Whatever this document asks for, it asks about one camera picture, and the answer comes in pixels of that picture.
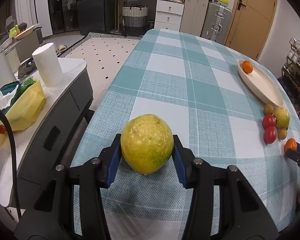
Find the cream round plate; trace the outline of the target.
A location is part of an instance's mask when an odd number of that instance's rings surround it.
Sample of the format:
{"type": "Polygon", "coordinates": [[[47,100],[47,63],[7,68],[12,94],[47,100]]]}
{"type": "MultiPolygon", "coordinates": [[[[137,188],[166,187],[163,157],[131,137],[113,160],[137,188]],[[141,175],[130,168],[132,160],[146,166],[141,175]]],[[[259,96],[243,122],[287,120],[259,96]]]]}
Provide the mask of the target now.
{"type": "Polygon", "coordinates": [[[248,88],[265,104],[274,108],[283,107],[283,97],[272,79],[260,68],[253,65],[253,71],[247,74],[242,67],[244,60],[237,61],[237,69],[241,79],[248,88]]]}

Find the white paper towel roll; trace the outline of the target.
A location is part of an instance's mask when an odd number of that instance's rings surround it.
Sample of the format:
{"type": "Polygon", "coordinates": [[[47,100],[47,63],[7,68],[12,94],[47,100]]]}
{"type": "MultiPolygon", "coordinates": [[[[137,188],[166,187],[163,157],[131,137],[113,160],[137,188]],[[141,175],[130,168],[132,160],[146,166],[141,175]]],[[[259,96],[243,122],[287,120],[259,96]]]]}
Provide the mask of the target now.
{"type": "Polygon", "coordinates": [[[54,87],[60,83],[63,78],[63,71],[55,51],[54,43],[50,42],[38,47],[32,53],[32,57],[46,87],[54,87]]]}

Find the dark glass wardrobe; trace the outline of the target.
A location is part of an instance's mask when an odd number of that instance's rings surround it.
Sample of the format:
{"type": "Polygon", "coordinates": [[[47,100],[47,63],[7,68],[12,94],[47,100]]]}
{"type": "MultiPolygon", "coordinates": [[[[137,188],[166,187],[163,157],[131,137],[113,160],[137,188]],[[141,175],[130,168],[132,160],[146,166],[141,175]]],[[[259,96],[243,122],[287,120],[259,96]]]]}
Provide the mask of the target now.
{"type": "Polygon", "coordinates": [[[47,0],[53,34],[79,30],[76,0],[47,0]]]}

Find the orange mandarin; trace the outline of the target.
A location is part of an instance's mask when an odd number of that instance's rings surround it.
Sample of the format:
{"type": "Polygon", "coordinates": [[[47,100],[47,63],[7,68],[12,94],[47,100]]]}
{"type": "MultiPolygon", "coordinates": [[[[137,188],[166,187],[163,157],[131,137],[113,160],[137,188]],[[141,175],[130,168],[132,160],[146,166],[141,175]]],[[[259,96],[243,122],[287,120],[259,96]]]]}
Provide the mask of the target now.
{"type": "Polygon", "coordinates": [[[242,62],[242,69],[247,74],[252,73],[254,70],[253,65],[247,60],[242,62]]]}
{"type": "Polygon", "coordinates": [[[284,145],[284,152],[287,153],[287,151],[291,149],[293,151],[297,151],[298,149],[298,145],[297,142],[294,138],[290,138],[286,141],[285,145],[284,145]]]}

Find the teal checked tablecloth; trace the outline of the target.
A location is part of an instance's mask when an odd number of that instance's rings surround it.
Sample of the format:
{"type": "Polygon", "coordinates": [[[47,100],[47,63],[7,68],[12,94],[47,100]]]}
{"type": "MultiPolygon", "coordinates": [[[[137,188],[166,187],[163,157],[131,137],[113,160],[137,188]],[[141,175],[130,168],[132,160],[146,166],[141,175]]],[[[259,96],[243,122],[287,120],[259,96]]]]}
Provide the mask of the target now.
{"type": "MultiPolygon", "coordinates": [[[[264,142],[264,105],[237,70],[245,59],[200,37],[148,31],[106,91],[72,166],[110,146],[129,120],[154,114],[196,157],[217,167],[236,165],[284,229],[295,215],[300,168],[285,158],[283,141],[264,142]]],[[[121,161],[101,197],[112,239],[181,239],[192,190],[179,183],[171,160],[149,175],[121,161]]]]}

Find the brown longan near plate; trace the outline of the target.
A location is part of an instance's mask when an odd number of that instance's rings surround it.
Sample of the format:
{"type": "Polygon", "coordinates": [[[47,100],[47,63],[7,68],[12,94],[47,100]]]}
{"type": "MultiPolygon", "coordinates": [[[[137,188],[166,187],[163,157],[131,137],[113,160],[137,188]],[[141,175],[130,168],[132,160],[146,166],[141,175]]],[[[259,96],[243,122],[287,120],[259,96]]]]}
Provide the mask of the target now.
{"type": "Polygon", "coordinates": [[[266,104],[263,110],[264,115],[273,115],[274,107],[271,104],[266,104]]]}

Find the black refrigerator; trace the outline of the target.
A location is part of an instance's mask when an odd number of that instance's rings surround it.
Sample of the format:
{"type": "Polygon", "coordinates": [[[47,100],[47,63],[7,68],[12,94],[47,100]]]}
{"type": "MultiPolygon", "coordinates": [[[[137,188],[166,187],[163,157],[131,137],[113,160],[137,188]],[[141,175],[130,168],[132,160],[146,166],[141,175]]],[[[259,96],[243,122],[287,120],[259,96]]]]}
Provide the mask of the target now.
{"type": "Polygon", "coordinates": [[[76,0],[79,31],[110,32],[115,28],[115,0],[76,0]]]}

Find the silver suitcase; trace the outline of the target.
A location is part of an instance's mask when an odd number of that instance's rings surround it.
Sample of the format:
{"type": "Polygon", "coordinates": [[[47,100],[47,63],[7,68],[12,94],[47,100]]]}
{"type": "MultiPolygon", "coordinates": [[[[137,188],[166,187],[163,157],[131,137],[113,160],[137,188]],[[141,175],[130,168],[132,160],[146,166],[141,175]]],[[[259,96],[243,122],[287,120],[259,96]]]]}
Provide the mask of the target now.
{"type": "Polygon", "coordinates": [[[201,37],[223,44],[231,19],[231,10],[220,4],[209,2],[201,37]]]}

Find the woven laundry basket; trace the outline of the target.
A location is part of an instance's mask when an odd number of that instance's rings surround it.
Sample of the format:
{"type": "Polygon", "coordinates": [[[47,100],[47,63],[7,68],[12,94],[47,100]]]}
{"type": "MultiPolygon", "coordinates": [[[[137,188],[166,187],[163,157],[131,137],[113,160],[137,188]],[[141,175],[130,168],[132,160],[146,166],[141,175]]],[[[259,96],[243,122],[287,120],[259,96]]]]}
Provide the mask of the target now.
{"type": "Polygon", "coordinates": [[[122,28],[126,35],[141,36],[147,29],[148,8],[132,4],[122,8],[122,28]]]}

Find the white drawer desk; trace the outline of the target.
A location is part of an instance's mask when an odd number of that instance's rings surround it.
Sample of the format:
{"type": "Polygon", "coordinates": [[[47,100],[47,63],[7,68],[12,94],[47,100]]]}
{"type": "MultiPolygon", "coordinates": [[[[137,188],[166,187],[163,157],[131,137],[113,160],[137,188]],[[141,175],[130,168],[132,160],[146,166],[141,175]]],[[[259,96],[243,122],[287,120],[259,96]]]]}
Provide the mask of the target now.
{"type": "Polygon", "coordinates": [[[157,29],[179,31],[184,12],[182,0],[126,0],[126,3],[141,2],[149,8],[148,20],[154,21],[157,29]]]}

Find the yellow-green guava fruit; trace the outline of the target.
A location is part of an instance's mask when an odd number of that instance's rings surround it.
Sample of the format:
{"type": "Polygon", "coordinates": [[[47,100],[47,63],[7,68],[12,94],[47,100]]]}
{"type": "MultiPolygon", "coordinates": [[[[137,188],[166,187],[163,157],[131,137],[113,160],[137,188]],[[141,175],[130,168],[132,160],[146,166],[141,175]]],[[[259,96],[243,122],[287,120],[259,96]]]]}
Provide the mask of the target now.
{"type": "Polygon", "coordinates": [[[126,123],[120,144],[125,161],[135,172],[152,174],[169,160],[174,139],[164,120],[154,114],[144,114],[126,123]]]}

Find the green-orange round citrus fruit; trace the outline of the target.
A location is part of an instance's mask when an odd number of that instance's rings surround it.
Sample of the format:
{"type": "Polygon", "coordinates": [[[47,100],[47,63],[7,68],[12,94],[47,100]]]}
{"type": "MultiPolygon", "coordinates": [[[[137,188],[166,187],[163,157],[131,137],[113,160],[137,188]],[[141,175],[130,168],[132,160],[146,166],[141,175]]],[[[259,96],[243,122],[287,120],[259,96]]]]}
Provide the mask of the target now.
{"type": "Polygon", "coordinates": [[[278,129],[287,129],[290,122],[290,115],[285,107],[277,107],[274,110],[274,117],[276,118],[276,127],[278,129]]]}

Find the shoe rack with shoes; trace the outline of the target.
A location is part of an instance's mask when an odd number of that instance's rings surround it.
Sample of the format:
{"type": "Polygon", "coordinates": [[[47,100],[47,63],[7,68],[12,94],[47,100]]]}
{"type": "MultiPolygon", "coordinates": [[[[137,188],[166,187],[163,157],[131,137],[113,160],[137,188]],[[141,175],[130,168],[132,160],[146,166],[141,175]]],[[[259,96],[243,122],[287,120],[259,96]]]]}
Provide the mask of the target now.
{"type": "Polygon", "coordinates": [[[300,114],[300,39],[291,38],[290,51],[281,68],[279,83],[287,93],[296,112],[300,114]]]}

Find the brown longan fruit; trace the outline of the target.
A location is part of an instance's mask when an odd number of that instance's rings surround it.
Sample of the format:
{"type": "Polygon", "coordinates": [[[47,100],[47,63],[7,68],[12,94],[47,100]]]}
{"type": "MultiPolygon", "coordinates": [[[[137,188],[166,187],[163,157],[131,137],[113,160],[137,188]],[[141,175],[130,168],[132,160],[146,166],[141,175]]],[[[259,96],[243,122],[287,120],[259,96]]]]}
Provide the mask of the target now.
{"type": "Polygon", "coordinates": [[[286,129],[280,129],[278,130],[277,136],[280,140],[284,140],[287,137],[287,130],[286,129]]]}

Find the red tomato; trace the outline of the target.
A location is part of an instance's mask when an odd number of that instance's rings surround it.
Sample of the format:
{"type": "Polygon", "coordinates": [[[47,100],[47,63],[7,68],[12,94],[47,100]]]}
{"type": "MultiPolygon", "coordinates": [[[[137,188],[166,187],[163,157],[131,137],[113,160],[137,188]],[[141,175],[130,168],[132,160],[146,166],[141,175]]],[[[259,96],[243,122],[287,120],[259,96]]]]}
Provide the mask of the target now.
{"type": "Polygon", "coordinates": [[[272,144],[277,137],[277,130],[274,126],[269,126],[264,130],[263,139],[266,144],[272,144]]]}
{"type": "Polygon", "coordinates": [[[264,116],[262,120],[262,127],[266,130],[268,127],[275,127],[276,126],[276,118],[271,114],[267,114],[264,116]]]}

